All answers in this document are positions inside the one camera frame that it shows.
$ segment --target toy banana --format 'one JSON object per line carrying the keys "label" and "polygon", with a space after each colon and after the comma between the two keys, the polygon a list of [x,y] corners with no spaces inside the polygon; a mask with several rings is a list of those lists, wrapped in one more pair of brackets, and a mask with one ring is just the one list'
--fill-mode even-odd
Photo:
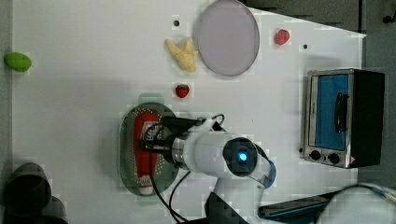
{"label": "toy banana", "polygon": [[181,69],[191,73],[195,72],[196,66],[194,56],[198,54],[198,50],[195,50],[192,47],[191,38],[187,40],[184,49],[179,48],[169,39],[166,40],[166,45],[168,46],[169,51],[172,53],[172,55],[175,56]]}

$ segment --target wire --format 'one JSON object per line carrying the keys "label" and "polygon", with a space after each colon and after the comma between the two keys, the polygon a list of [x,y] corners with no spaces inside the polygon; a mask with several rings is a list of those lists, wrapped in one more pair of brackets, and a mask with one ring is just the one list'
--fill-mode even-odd
{"label": "wire", "polygon": [[[160,125],[160,123],[154,123],[152,124],[150,127],[148,127],[148,129],[145,132],[144,136],[144,141],[145,141],[145,146],[147,145],[147,134],[149,133],[149,130],[155,126]],[[154,135],[153,140],[158,136],[160,130],[158,130],[158,132]],[[166,201],[163,199],[163,196],[161,196],[160,191],[157,188],[157,185],[155,184],[154,181],[154,176],[151,174],[151,153],[152,153],[152,149],[153,146],[150,148],[150,158],[149,158],[149,165],[148,165],[148,173],[149,173],[149,178],[151,179],[151,183],[152,183],[152,187],[154,188],[155,193],[157,194],[158,198],[160,199],[160,201],[163,203],[163,205],[165,205],[165,207],[169,210],[169,212],[171,213],[172,217],[175,219],[175,221],[177,223],[180,223],[180,221],[178,219],[176,219],[176,217],[179,217],[181,220],[187,222],[188,220],[186,218],[184,218],[183,216],[181,216],[179,213],[177,213],[175,210],[173,210],[171,207],[169,207],[169,205],[166,203]]]}
{"label": "wire", "polygon": [[176,189],[178,188],[178,186],[180,185],[180,183],[183,182],[183,180],[184,180],[190,173],[191,173],[191,171],[188,171],[185,175],[183,175],[183,177],[181,177],[181,179],[177,182],[177,184],[175,185],[174,189],[172,190],[171,197],[169,198],[169,207],[170,207],[172,210],[173,210],[173,208],[172,208],[172,199],[173,199],[173,196],[174,196],[174,194],[175,194],[175,191],[176,191]]}
{"label": "wire", "polygon": [[217,114],[213,116],[212,119],[217,119],[218,117],[221,117],[221,122],[219,123],[219,125],[221,125],[225,120],[225,116],[223,114]]}

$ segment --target metal strainer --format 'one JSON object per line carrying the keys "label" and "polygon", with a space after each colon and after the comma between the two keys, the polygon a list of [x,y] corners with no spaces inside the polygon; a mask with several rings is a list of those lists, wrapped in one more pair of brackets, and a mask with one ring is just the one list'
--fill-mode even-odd
{"label": "metal strainer", "polygon": [[[120,179],[123,185],[131,191],[133,194],[139,196],[150,196],[154,195],[153,192],[150,195],[141,194],[139,191],[140,180],[137,176],[136,170],[136,159],[134,156],[134,120],[135,118],[144,112],[151,112],[158,116],[161,122],[165,116],[175,117],[175,114],[165,105],[157,103],[145,103],[138,105],[133,108],[122,120],[120,125],[120,136],[119,136],[119,173]],[[163,137],[170,134],[166,129],[164,130]],[[154,181],[157,185],[159,192],[163,192],[172,185],[177,177],[178,169],[175,166],[165,160],[163,155],[158,155]]]}

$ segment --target toy strawberry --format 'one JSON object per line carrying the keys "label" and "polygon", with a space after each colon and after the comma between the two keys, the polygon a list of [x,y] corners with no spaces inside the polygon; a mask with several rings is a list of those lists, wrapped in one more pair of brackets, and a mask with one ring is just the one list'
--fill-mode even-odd
{"label": "toy strawberry", "polygon": [[176,87],[176,95],[180,98],[186,97],[190,92],[190,87],[188,85],[180,84]]}

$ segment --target oven window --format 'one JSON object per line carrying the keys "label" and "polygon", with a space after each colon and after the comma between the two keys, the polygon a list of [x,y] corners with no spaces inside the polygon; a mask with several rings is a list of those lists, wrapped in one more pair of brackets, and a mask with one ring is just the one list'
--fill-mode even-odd
{"label": "oven window", "polygon": [[339,97],[348,94],[348,75],[321,76],[318,78],[317,120],[315,147],[335,150],[346,149],[346,132],[337,125]]}

